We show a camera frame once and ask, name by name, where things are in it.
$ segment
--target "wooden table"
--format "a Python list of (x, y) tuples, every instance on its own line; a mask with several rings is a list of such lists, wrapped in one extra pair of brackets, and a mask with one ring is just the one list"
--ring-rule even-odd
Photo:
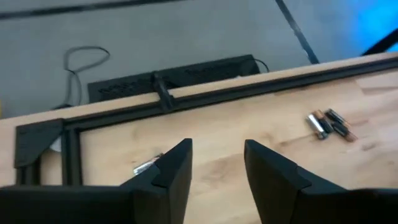
[[(300, 75), (398, 54), (379, 54), (171, 90), (176, 97)], [(157, 101), (155, 93), (0, 120), (0, 185), (14, 183), (15, 127), (52, 118)], [(319, 141), (309, 112), (333, 108), (359, 137)], [(348, 189), (398, 187), (398, 69), (143, 119), (81, 134), (85, 185), (118, 185), (133, 168), (193, 138), (193, 179), (185, 223), (259, 223), (243, 161), (255, 139), (300, 166)], [(61, 183), (60, 154), (42, 156), (42, 182)]]

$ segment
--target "gray floor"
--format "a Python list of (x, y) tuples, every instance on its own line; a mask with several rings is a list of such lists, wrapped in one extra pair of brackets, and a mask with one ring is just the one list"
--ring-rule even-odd
[[(360, 15), (355, 7), (362, 10), (354, 0), (285, 2), (321, 62), (355, 57), (383, 32), (390, 32), (393, 22), (398, 24), (396, 17), (384, 16), (379, 36), (364, 41), (357, 33), (367, 34), (360, 32), (365, 25), (352, 30), (353, 21)], [(2, 11), (9, 11), (65, 5), (65, 1), (14, 0), (1, 4)], [(58, 105), (65, 94), (67, 75), (62, 70), (62, 54), (79, 45), (100, 45), (112, 53), (110, 61), (80, 75), (83, 86), (242, 54), (253, 54), (271, 70), (310, 64), (273, 0), (191, 0), (0, 24), (3, 118), (46, 111)], [(97, 55), (80, 56), (73, 61), (74, 66), (89, 63)], [(86, 88), (83, 102), (88, 102)]]

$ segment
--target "cable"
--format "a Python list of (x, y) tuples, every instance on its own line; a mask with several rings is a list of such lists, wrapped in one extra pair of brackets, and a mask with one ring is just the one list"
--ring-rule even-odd
[(263, 64), (264, 66), (265, 66), (265, 68), (267, 69), (267, 72), (269, 72), (269, 68), (268, 68), (268, 66), (267, 66), (267, 64), (266, 63), (264, 63), (262, 60), (259, 60), (259, 59), (254, 59), (256, 62), (260, 62), (261, 64)]
[[(83, 51), (83, 50), (100, 50), (102, 52), (105, 52), (106, 55), (101, 58), (101, 60), (98, 60), (97, 62), (88, 64), (88, 65), (84, 65), (80, 68), (74, 69), (72, 70), (70, 68), (70, 58), (72, 56), (73, 53), (79, 52), (79, 51)], [(72, 95), (72, 78), (75, 78), (76, 83), (78, 85), (78, 101), (77, 101), (77, 105), (81, 104), (81, 92), (82, 92), (82, 86), (81, 86), (81, 81), (80, 78), (78, 76), (78, 74), (80, 72), (83, 72), (85, 70), (89, 70), (91, 68), (97, 67), (103, 63), (105, 63), (107, 60), (109, 60), (111, 54), (108, 52), (108, 50), (102, 48), (102, 47), (98, 47), (98, 46), (81, 46), (81, 47), (72, 47), (70, 49), (68, 49), (64, 55), (63, 55), (63, 69), (65, 71), (68, 72), (68, 79), (67, 79), (67, 92), (65, 94), (65, 99), (63, 101), (63, 103), (59, 106), (57, 106), (55, 109), (59, 109), (59, 108), (64, 108), (64, 107), (69, 107), (70, 104), (70, 97)]]

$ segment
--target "small metal part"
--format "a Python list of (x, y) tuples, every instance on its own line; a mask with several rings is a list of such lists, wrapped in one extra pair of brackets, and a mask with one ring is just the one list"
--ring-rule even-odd
[(332, 109), (328, 109), (325, 112), (326, 116), (334, 122), (339, 122), (340, 124), (344, 125), (346, 128), (351, 128), (349, 122), (347, 122), (342, 116), (340, 116), (336, 111)]
[(317, 135), (318, 139), (324, 140), (328, 137), (328, 133), (325, 132), (325, 130), (322, 128), (320, 123), (317, 121), (315, 116), (313, 114), (308, 115), (307, 121), (312, 127), (312, 129), (315, 131), (315, 134)]
[(341, 135), (348, 142), (355, 142), (358, 139), (353, 133), (349, 131), (346, 126), (338, 122), (334, 122), (331, 126), (339, 135)]
[(326, 120), (325, 114), (323, 114), (321, 110), (316, 110), (312, 114), (317, 118), (318, 122), (321, 124), (326, 133), (330, 134), (333, 132), (333, 127)]
[(134, 169), (134, 174), (138, 175), (142, 172), (144, 172), (145, 170), (147, 170), (157, 159), (159, 159), (160, 157), (163, 156), (163, 153), (160, 153), (159, 155), (153, 157), (151, 160), (139, 165), (138, 167), (136, 167)]

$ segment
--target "black clip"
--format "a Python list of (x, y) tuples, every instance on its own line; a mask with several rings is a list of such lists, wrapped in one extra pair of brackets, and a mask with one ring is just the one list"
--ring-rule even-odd
[(157, 94), (159, 94), (160, 105), (162, 106), (164, 113), (173, 111), (175, 106), (174, 96), (170, 95), (163, 78), (156, 72), (152, 75), (152, 86)]

